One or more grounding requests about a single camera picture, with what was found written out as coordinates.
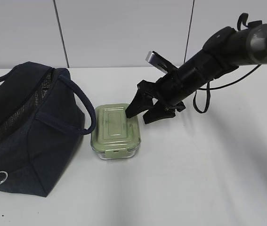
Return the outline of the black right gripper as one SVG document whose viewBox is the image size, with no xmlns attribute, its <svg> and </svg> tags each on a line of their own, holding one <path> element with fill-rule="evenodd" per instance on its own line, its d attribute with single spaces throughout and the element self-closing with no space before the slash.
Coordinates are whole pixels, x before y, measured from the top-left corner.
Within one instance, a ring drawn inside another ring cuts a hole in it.
<svg viewBox="0 0 267 226">
<path fill-rule="evenodd" d="M 143 115 L 145 124 L 173 118 L 175 110 L 181 112 L 186 108 L 182 102 L 184 94 L 177 70 L 167 73 L 156 82 L 142 80 L 132 102 L 125 110 L 126 117 L 132 118 L 148 110 Z M 154 107 L 153 98 L 158 100 Z"/>
</svg>

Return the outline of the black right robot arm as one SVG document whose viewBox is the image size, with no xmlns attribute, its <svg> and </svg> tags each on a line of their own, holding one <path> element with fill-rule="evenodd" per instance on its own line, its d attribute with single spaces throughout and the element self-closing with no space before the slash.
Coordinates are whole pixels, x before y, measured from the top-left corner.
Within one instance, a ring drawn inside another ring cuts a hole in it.
<svg viewBox="0 0 267 226">
<path fill-rule="evenodd" d="M 175 112 L 185 109 L 185 98 L 239 66 L 267 64 L 267 24 L 240 31 L 225 27 L 180 67 L 155 51 L 150 51 L 146 60 L 165 75 L 156 82 L 142 80 L 125 113 L 132 118 L 144 112 L 144 122 L 149 124 L 175 117 Z"/>
</svg>

